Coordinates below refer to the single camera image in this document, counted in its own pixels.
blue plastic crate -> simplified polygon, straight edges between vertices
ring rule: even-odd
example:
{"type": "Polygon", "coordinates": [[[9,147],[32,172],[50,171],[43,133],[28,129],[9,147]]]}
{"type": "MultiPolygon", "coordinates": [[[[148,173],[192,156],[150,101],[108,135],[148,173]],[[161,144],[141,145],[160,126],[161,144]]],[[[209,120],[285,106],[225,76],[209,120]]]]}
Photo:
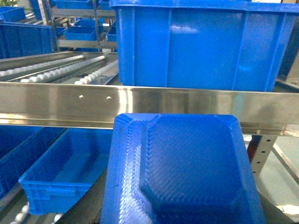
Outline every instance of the blue plastic crate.
{"type": "Polygon", "coordinates": [[[79,51],[79,52],[98,52],[99,50],[97,48],[76,48],[74,51],[79,51]]]}
{"type": "Polygon", "coordinates": [[[56,27],[57,37],[61,37],[64,34],[66,29],[67,29],[66,27],[56,27]]]}
{"type": "Polygon", "coordinates": [[[286,80],[299,53],[299,17],[296,18],[285,55],[279,69],[279,78],[286,80]]]}
{"type": "Polygon", "coordinates": [[[265,224],[232,115],[115,119],[102,224],[265,224]]]}
{"type": "Polygon", "coordinates": [[[96,41],[95,27],[70,27],[64,32],[66,40],[96,41]]]}
{"type": "MultiPolygon", "coordinates": [[[[93,20],[79,20],[75,23],[76,27],[95,27],[95,21],[93,20]]],[[[104,32],[103,23],[99,22],[99,32],[100,34],[104,32]]]]}
{"type": "Polygon", "coordinates": [[[112,130],[69,128],[19,179],[30,214],[65,213],[107,168],[112,130]]]}
{"type": "Polygon", "coordinates": [[[108,41],[116,41],[116,27],[112,26],[107,33],[108,41]]]}
{"type": "Polygon", "coordinates": [[[299,4],[110,0],[125,85],[272,91],[299,4]]]}
{"type": "Polygon", "coordinates": [[[113,10],[109,5],[109,0],[100,0],[99,1],[101,10],[113,10]]]}
{"type": "Polygon", "coordinates": [[[24,8],[22,7],[0,7],[0,20],[5,22],[17,22],[26,19],[24,8]]]}
{"type": "Polygon", "coordinates": [[[52,53],[51,26],[0,21],[0,59],[52,53]]]}
{"type": "Polygon", "coordinates": [[[93,0],[54,0],[57,8],[93,9],[93,0]]]}
{"type": "Polygon", "coordinates": [[[63,128],[0,126],[0,199],[49,148],[63,128]]]}

white roller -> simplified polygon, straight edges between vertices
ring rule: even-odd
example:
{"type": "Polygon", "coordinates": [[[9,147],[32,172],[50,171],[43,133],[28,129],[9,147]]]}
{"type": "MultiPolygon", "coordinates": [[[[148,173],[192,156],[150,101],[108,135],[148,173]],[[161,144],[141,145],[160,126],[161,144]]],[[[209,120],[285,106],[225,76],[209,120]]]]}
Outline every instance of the white roller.
{"type": "Polygon", "coordinates": [[[33,81],[31,79],[28,78],[24,78],[20,81],[21,83],[32,83],[33,81]]]}
{"type": "Polygon", "coordinates": [[[22,213],[28,213],[29,212],[29,205],[24,205],[22,208],[22,213]]]}
{"type": "Polygon", "coordinates": [[[16,220],[17,222],[20,222],[20,223],[21,223],[21,222],[24,221],[24,219],[26,218],[26,216],[27,216],[26,213],[20,212],[18,215],[16,215],[15,220],[16,220]]]}
{"type": "Polygon", "coordinates": [[[56,214],[55,216],[54,216],[54,222],[57,222],[61,217],[62,217],[62,215],[63,214],[56,214]]]}
{"type": "Polygon", "coordinates": [[[37,77],[35,77],[35,76],[33,76],[33,77],[30,77],[30,78],[29,78],[29,80],[31,80],[32,82],[34,82],[34,83],[35,83],[35,82],[37,81],[37,77]]]}

